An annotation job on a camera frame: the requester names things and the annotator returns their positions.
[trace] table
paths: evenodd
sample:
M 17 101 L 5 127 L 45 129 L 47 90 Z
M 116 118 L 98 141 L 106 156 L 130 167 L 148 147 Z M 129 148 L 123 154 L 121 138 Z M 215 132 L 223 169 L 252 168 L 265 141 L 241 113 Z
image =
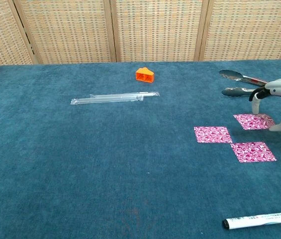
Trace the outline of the table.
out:
M 135 80 L 148 67 L 152 84 Z M 281 224 L 236 230 L 225 218 L 281 212 L 281 132 L 243 130 L 247 83 L 281 60 L 0 66 L 0 238 L 281 238 Z M 144 101 L 70 105 L 89 94 L 157 91 Z M 281 121 L 281 98 L 260 111 Z M 223 126 L 264 142 L 273 162 L 240 163 L 229 143 L 198 143 Z

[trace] orange triangular block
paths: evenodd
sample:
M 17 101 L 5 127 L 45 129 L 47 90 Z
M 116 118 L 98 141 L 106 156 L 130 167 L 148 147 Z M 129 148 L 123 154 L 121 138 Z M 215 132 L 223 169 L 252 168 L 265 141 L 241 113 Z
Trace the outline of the orange triangular block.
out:
M 137 81 L 153 83 L 154 77 L 155 77 L 155 74 L 152 71 L 148 70 L 147 67 L 139 68 L 136 71 L 136 80 Z

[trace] clear plastic tube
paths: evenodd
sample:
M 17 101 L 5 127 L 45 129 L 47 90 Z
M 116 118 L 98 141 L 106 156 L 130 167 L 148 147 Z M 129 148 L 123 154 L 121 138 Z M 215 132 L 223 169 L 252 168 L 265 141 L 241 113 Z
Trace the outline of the clear plastic tube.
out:
M 111 96 L 111 97 L 96 97 L 96 98 L 81 98 L 72 99 L 71 105 L 91 104 L 91 103 L 109 103 L 109 102 L 127 102 L 127 101 L 143 101 L 143 96 Z
M 136 96 L 160 96 L 159 92 L 137 92 L 137 93 L 123 93 L 123 94 L 113 94 L 113 95 L 91 95 L 91 98 L 99 98 L 99 97 L 136 97 Z

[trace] black marker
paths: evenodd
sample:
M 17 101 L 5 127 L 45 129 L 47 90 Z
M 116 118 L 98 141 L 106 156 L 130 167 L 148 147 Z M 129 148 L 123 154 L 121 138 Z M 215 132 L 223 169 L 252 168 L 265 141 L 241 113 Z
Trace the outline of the black marker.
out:
M 228 218 L 222 221 L 224 228 L 236 229 L 281 223 L 281 213 Z

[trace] pink patterned square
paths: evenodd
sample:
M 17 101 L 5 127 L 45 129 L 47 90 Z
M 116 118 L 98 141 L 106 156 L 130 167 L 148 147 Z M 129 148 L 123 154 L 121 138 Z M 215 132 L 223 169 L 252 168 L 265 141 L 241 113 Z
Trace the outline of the pink patterned square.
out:
M 264 142 L 232 143 L 231 147 L 240 163 L 276 161 Z
M 244 114 L 234 115 L 234 118 L 241 124 L 243 129 L 266 129 L 274 125 L 274 121 L 266 114 Z
M 194 127 L 199 143 L 232 143 L 226 127 Z

